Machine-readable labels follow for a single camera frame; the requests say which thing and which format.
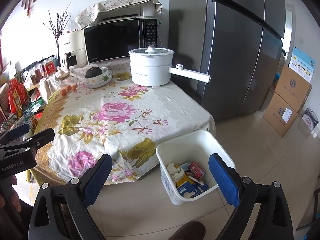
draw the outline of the cardboard box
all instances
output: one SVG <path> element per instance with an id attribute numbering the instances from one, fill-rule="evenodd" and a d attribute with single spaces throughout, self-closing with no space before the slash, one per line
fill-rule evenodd
<path id="1" fill-rule="evenodd" d="M 284 65 L 276 86 L 276 93 L 287 101 L 296 112 L 303 108 L 311 88 L 312 85 L 308 81 Z"/>
<path id="2" fill-rule="evenodd" d="M 283 136 L 297 117 L 297 112 L 277 93 L 273 95 L 263 117 Z"/>

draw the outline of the finger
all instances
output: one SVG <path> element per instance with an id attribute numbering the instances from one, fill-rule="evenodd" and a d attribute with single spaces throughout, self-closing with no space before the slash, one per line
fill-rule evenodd
<path id="1" fill-rule="evenodd" d="M 21 204 L 19 203 L 15 208 L 16 208 L 16 210 L 20 213 L 20 211 L 21 211 Z"/>
<path id="2" fill-rule="evenodd" d="M 3 199 L 3 197 L 0 196 L 0 208 L 3 208 L 5 205 L 5 201 Z"/>
<path id="3" fill-rule="evenodd" d="M 11 178 L 12 178 L 12 185 L 17 185 L 17 177 L 16 177 L 16 175 L 13 175 Z"/>
<path id="4" fill-rule="evenodd" d="M 12 190 L 13 190 L 13 194 L 11 196 L 11 203 L 16 207 L 19 204 L 20 199 L 19 199 L 18 193 L 14 189 Z"/>

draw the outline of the foot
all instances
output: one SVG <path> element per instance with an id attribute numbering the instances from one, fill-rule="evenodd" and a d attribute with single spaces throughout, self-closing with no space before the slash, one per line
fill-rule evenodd
<path id="1" fill-rule="evenodd" d="M 168 240 L 203 240 L 205 227 L 198 221 L 190 221 L 180 227 Z"/>

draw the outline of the trash bin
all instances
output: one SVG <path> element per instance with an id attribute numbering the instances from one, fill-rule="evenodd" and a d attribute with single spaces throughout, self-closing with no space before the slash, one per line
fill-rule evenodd
<path id="1" fill-rule="evenodd" d="M 209 156 L 213 153 L 219 154 L 229 167 L 235 169 L 235 164 L 232 159 L 207 130 L 195 130 L 158 144 L 156 154 L 160 162 L 161 180 L 173 204 L 182 205 L 187 202 L 196 201 L 218 187 L 208 165 Z M 209 186 L 207 191 L 190 199 L 184 198 L 179 194 L 167 171 L 169 163 L 180 165 L 186 162 L 197 162 L 199 166 L 206 171 L 203 178 Z"/>

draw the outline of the floral cloth cover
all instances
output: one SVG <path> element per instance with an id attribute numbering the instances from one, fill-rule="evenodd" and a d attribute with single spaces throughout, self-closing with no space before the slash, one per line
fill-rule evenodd
<path id="1" fill-rule="evenodd" d="M 51 127 L 56 134 L 36 155 L 32 173 L 39 184 L 79 178 L 104 153 L 113 160 L 106 184 L 136 181 L 159 163 L 159 142 L 199 128 L 215 134 L 212 116 L 179 87 L 136 85 L 129 65 L 129 58 L 109 60 L 100 65 L 113 72 L 107 85 L 90 89 L 82 83 L 64 97 L 52 95 L 36 128 Z M 90 67 L 76 74 L 83 80 Z"/>
<path id="2" fill-rule="evenodd" d="M 84 27 L 93 23 L 100 12 L 107 12 L 116 8 L 127 7 L 132 4 L 145 3 L 148 1 L 153 1 L 156 11 L 161 13 L 162 4 L 158 0 L 107 0 L 90 5 L 81 13 L 79 13 L 79 15 L 75 18 L 75 21 L 78 26 L 83 29 Z"/>

